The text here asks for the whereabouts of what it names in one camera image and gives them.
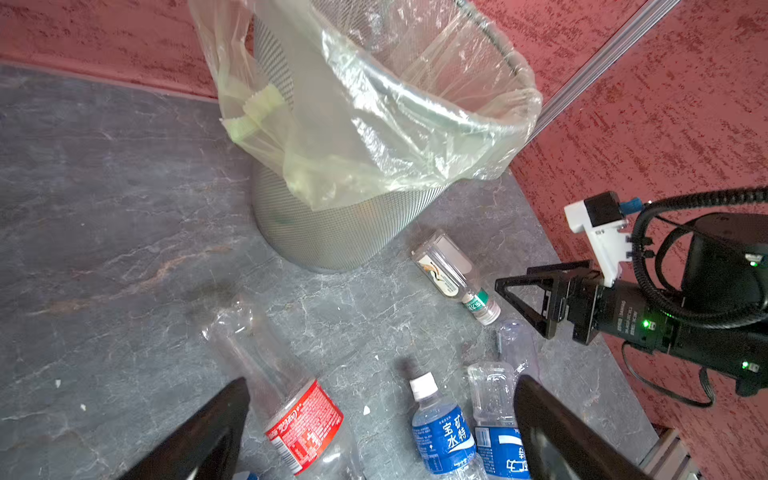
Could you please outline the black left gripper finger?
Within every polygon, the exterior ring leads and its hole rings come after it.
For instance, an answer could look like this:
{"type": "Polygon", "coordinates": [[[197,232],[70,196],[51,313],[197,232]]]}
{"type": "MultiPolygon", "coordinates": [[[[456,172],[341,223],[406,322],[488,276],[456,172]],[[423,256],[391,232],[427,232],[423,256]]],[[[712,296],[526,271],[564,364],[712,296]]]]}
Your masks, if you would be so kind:
{"type": "Polygon", "coordinates": [[[231,381],[122,477],[231,479],[249,402],[246,380],[231,381]]]}

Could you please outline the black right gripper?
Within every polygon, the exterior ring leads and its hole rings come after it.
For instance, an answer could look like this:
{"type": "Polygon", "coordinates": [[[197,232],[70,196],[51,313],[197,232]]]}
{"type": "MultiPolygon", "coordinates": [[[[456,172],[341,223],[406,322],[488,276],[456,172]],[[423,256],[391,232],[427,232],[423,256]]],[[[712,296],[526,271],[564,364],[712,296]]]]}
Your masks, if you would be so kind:
{"type": "MultiPolygon", "coordinates": [[[[603,333],[667,353],[675,333],[637,284],[619,280],[605,286],[591,260],[529,267],[526,275],[496,279],[494,290],[547,340],[567,320],[573,339],[583,345],[603,333]]],[[[514,409],[533,479],[648,477],[529,375],[517,382],[514,409]]]]}

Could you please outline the clear bottle red label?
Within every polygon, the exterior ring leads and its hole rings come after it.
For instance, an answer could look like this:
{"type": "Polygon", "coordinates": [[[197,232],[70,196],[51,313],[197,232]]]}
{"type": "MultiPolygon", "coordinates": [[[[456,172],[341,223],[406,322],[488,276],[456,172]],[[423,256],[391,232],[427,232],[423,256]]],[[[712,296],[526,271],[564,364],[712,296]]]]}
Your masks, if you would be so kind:
{"type": "Polygon", "coordinates": [[[365,477],[344,413],[252,303],[218,310],[202,336],[245,379],[251,409],[295,479],[365,477]]]}

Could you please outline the square bottle green neck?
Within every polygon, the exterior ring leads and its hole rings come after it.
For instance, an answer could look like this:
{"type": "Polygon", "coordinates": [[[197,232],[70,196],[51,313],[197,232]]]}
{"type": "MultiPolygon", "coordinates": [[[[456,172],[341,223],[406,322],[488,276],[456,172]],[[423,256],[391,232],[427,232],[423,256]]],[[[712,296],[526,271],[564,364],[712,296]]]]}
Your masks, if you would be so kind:
{"type": "Polygon", "coordinates": [[[411,251],[411,259],[445,297],[459,301],[481,325],[499,318],[501,307],[484,289],[479,270],[445,231],[436,230],[411,251]]]}

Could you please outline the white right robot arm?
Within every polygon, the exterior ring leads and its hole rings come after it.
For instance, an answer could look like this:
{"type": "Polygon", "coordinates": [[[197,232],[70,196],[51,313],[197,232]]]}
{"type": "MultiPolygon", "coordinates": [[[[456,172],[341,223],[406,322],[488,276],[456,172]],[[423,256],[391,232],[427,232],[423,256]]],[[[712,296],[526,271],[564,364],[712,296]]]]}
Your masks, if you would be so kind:
{"type": "Polygon", "coordinates": [[[767,386],[767,218],[744,206],[766,200],[762,186],[653,202],[607,191],[565,209],[593,260],[531,267],[495,290],[544,338],[566,321],[583,345],[605,334],[696,364],[702,409],[713,371],[751,397],[767,386]]]}

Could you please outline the grey mesh waste bin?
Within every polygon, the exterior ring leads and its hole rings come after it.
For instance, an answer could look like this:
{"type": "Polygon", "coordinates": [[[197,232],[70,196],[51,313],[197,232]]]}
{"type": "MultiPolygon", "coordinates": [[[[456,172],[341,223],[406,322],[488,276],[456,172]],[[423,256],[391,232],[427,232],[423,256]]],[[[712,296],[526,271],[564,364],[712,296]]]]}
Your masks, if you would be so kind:
{"type": "Polygon", "coordinates": [[[260,162],[254,168],[253,206],[259,230],[284,258],[304,268],[354,269],[376,255],[447,187],[390,192],[340,208],[315,211],[260,162]]]}

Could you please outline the translucent green bin liner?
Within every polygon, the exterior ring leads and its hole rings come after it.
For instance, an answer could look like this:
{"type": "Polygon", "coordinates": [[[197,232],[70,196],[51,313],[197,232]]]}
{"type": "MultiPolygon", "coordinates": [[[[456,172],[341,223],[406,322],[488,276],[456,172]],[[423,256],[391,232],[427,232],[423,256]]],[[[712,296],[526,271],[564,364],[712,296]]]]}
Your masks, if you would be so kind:
{"type": "Polygon", "coordinates": [[[229,138],[315,211],[499,177],[542,95],[468,1],[193,1],[229,138]]]}

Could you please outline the clear purple tinted bottle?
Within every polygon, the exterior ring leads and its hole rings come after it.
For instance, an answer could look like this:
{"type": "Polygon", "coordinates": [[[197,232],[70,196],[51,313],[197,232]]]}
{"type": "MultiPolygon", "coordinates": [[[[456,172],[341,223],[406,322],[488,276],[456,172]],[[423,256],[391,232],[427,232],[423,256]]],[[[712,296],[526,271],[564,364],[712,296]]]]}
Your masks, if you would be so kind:
{"type": "Polygon", "coordinates": [[[540,378],[535,331],[518,321],[504,321],[498,329],[498,349],[502,362],[510,365],[517,376],[540,378]]]}

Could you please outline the right aluminium corner post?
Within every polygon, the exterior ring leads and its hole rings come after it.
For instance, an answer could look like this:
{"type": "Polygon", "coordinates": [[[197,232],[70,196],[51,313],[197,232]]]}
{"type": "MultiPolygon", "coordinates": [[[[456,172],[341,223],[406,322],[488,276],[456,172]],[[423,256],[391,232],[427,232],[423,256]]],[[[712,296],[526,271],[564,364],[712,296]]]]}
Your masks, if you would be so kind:
{"type": "Polygon", "coordinates": [[[527,144],[563,113],[589,86],[629,51],[679,0],[646,1],[544,105],[527,144]]]}

